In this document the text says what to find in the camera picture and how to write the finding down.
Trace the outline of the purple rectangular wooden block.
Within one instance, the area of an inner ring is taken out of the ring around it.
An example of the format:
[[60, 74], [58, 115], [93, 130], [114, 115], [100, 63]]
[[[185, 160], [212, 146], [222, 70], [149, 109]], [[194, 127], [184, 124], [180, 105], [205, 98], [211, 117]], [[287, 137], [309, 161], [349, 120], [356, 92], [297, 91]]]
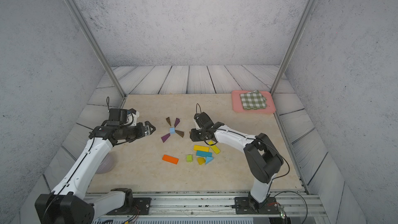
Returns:
[[167, 141], [167, 139], [170, 138], [170, 136], [171, 136], [170, 133], [168, 133], [168, 134], [162, 136], [162, 137], [161, 137], [162, 142], [165, 143], [165, 142]]

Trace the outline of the dark brown rectangular block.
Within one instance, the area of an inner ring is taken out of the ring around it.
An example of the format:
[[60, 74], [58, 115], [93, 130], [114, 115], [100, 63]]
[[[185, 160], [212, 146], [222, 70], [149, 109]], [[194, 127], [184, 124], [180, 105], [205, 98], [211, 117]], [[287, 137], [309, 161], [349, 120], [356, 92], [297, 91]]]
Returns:
[[170, 127], [172, 126], [172, 125], [171, 125], [171, 119], [170, 119], [170, 117], [167, 117], [167, 118], [166, 118], [166, 122], [169, 124]]

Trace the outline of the lime green long block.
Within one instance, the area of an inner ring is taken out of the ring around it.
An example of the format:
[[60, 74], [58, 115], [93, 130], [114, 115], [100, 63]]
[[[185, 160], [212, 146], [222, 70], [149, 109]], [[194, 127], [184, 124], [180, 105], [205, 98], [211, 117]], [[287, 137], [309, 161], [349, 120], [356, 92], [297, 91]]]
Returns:
[[216, 146], [216, 143], [214, 141], [208, 141], [207, 143], [215, 154], [219, 154], [221, 152], [220, 149]]

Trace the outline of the yellow long wooden block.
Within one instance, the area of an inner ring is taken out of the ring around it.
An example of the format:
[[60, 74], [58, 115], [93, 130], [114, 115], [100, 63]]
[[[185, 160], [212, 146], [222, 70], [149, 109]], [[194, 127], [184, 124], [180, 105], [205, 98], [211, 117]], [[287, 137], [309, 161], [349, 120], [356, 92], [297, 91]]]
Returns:
[[204, 152], [209, 152], [209, 147], [206, 146], [200, 146], [200, 145], [194, 145], [193, 148], [194, 151], [204, 151]]

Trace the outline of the brown slanted wooden block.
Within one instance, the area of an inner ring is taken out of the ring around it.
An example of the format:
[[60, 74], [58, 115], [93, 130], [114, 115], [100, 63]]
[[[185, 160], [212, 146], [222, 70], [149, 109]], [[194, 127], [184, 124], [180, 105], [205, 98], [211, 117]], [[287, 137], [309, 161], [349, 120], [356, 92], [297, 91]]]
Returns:
[[175, 130], [175, 133], [178, 134], [181, 138], [184, 137], [184, 132], [183, 131]]

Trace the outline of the teal long wooden block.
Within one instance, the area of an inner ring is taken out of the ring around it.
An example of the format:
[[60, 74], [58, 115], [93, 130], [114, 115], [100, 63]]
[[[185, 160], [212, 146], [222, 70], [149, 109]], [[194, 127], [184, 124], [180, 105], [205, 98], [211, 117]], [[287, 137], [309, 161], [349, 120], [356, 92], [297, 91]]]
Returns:
[[198, 150], [197, 151], [197, 153], [196, 153], [196, 156], [198, 156], [198, 157], [212, 157], [212, 153], [211, 152], [207, 152], [207, 151], [201, 151], [201, 150]]

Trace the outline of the light blue triangle block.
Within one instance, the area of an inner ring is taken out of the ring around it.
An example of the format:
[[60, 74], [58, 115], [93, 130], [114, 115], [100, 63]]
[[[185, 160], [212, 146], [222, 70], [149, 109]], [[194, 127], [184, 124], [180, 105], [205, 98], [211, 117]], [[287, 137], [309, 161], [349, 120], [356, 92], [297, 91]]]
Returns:
[[210, 163], [214, 158], [213, 157], [206, 157], [205, 158], [205, 164]]

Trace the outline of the orange long wooden block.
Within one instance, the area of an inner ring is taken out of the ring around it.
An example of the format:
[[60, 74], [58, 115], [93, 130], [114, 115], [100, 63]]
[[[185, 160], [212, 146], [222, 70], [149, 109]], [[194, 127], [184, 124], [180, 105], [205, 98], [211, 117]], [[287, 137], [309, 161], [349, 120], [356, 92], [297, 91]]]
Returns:
[[172, 164], [178, 164], [178, 161], [179, 161], [178, 158], [175, 158], [175, 157], [172, 157], [172, 156], [169, 156], [169, 155], [164, 155], [162, 160], [166, 161], [166, 162], [169, 162], [169, 163], [172, 163]]

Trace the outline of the green small cube block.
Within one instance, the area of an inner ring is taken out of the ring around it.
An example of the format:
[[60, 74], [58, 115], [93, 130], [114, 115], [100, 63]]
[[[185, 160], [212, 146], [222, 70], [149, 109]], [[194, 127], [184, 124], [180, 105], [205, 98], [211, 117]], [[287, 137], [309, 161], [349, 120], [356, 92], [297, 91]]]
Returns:
[[187, 162], [193, 162], [193, 156], [192, 155], [187, 155], [186, 156]]

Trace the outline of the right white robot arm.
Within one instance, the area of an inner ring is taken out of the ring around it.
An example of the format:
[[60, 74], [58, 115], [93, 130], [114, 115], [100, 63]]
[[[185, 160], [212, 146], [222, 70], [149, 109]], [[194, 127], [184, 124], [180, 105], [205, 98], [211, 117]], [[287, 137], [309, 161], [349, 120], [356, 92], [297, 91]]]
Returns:
[[269, 137], [264, 133], [244, 134], [222, 122], [214, 123], [204, 112], [196, 113], [193, 119], [195, 128], [190, 131], [191, 141], [205, 142], [212, 148], [218, 143], [226, 144], [244, 153], [255, 178], [248, 198], [254, 208], [262, 207], [269, 198], [273, 180], [285, 162]]

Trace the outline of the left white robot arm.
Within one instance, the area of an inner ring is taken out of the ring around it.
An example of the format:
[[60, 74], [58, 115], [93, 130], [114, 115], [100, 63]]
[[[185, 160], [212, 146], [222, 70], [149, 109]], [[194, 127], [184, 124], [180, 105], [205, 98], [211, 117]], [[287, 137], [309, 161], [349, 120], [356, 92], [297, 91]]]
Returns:
[[150, 198], [133, 197], [127, 188], [113, 189], [101, 197], [84, 200], [102, 161], [118, 141], [133, 142], [156, 130], [149, 121], [132, 125], [97, 126], [75, 164], [49, 194], [41, 194], [35, 208], [42, 224], [91, 224], [103, 215], [128, 215], [126, 223], [149, 214]]

